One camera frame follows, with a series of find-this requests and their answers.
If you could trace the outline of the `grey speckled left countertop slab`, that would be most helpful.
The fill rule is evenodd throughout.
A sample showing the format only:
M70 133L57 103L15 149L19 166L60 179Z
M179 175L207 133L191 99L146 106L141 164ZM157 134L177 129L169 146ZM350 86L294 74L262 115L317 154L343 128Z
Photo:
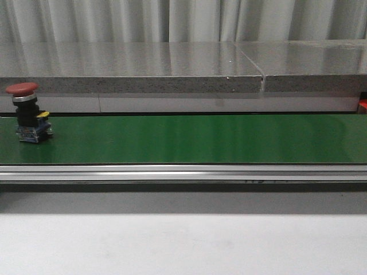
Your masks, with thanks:
M258 93L261 74L230 42L1 44L1 87L42 93Z

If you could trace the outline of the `grey speckled countertop slab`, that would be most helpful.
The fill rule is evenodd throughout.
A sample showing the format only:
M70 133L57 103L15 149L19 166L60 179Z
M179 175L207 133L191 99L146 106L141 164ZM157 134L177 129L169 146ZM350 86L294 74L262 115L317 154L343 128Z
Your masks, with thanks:
M1 87L42 93L258 93L261 74L230 42L1 44Z
M237 42L263 76L263 91L366 91L366 40Z

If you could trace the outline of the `green conveyor belt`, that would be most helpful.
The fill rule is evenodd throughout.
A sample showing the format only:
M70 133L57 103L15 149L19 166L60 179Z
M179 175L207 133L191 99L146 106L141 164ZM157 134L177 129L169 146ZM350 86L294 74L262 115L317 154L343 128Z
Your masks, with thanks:
M158 115L51 118L33 144L1 119L2 164L365 163L364 115Z

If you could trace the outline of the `white cabinet front panel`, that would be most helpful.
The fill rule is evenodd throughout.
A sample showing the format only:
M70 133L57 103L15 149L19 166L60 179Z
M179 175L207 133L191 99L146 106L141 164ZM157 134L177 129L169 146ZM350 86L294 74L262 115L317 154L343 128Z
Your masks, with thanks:
M38 94L38 105L52 113L138 112L354 112L358 96L239 94Z

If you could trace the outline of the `grey speckled right countertop slab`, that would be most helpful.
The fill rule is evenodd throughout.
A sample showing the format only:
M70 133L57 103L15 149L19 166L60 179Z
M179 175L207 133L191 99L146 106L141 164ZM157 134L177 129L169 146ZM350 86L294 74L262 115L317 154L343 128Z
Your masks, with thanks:
M366 40L237 42L263 76L263 91L366 91Z

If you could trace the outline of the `red plastic tray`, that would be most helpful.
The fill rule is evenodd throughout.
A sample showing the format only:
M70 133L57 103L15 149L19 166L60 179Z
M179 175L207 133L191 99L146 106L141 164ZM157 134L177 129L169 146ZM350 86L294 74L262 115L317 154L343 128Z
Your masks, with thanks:
M357 113L360 115L367 114L367 99L361 99L358 102Z

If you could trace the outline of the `grey pleated curtain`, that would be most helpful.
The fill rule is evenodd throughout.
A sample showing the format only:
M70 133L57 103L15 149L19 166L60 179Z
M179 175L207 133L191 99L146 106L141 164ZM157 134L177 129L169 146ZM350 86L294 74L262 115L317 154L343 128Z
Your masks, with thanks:
M366 38L365 1L2 1L2 42Z

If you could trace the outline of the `aluminium conveyor frame rail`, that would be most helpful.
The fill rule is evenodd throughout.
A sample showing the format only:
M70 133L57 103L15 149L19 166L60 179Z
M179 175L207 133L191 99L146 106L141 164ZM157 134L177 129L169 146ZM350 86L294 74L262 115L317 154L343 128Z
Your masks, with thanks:
M4 182L152 181L152 180L366 180L364 164L119 164L5 165Z

